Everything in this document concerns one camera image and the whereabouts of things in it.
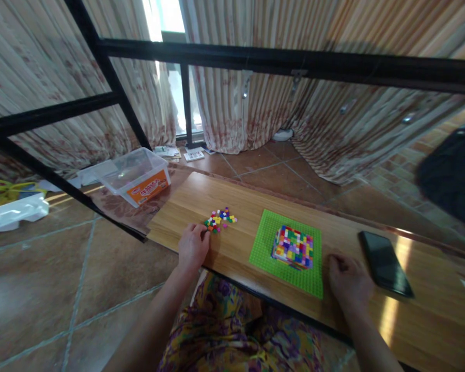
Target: colorful lego bricks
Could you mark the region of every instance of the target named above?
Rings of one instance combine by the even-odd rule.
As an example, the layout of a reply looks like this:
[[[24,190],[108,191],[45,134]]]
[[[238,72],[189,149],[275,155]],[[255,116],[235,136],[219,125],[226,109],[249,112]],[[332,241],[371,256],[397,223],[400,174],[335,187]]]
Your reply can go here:
[[[310,269],[314,265],[314,240],[310,235],[283,226],[275,236],[272,258],[297,270]]]
[[[208,220],[205,221],[205,226],[208,227],[209,231],[214,234],[220,233],[221,229],[219,225],[221,222],[236,223],[238,219],[233,215],[230,215],[229,208],[226,207],[225,210],[218,209],[217,211],[212,211],[212,215]]]

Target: black smartphone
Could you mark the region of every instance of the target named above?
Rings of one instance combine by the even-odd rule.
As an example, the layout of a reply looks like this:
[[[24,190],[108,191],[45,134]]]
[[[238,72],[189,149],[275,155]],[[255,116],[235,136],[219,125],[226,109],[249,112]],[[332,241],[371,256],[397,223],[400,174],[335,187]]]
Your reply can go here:
[[[402,296],[415,297],[408,283],[407,276],[399,264],[394,253],[391,241],[380,235],[361,231],[359,237],[362,241],[365,255],[370,265],[370,272],[374,282],[384,289],[398,293]]]

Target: beige curtain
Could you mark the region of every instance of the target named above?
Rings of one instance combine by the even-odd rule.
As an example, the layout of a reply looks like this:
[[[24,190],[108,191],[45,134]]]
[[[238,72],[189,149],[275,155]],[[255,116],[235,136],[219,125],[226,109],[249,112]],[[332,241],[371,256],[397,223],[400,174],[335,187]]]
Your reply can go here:
[[[148,1],[85,5],[102,37],[161,41],[158,13]],[[173,143],[177,118],[166,66],[120,58],[112,63],[150,144]],[[0,0],[0,117],[108,91],[63,0]],[[139,147],[119,106],[11,139],[65,176]],[[30,175],[0,153],[0,178]]]
[[[465,0],[180,3],[189,42],[465,59]],[[319,176],[339,184],[386,160],[465,106],[459,95],[308,79],[290,102],[292,78],[254,74],[238,117],[229,113],[238,112],[234,109],[243,80],[234,76],[239,73],[210,68],[194,72],[211,148],[228,153],[255,149],[279,128],[293,128],[300,154]],[[342,115],[340,109],[351,102]],[[217,120],[214,112],[222,117]],[[403,125],[412,112],[417,114],[411,123]]]

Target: right hand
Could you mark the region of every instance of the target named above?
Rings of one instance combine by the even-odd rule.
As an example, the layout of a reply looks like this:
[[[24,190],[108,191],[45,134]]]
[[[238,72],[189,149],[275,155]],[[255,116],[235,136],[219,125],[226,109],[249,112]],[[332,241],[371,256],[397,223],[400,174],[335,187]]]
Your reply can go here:
[[[367,312],[374,293],[374,283],[363,263],[351,257],[329,255],[329,280],[332,292],[344,313]]]
[[[179,240],[180,269],[198,271],[210,247],[210,231],[202,224],[189,224]]]

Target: wooden table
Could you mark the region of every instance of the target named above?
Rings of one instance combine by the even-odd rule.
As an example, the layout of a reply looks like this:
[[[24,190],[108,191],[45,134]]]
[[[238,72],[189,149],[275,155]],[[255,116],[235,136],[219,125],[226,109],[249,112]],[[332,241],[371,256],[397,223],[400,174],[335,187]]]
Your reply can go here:
[[[262,212],[269,209],[320,229],[324,256],[339,249],[365,261],[358,232],[389,238],[416,297],[393,298],[377,289],[370,314],[382,337],[400,361],[418,370],[465,371],[465,288],[439,249],[195,172],[151,220],[148,238],[177,251],[189,222],[202,222],[226,206],[238,223],[212,234],[204,266],[344,334],[348,329],[328,287],[325,261],[323,300],[248,262]]]

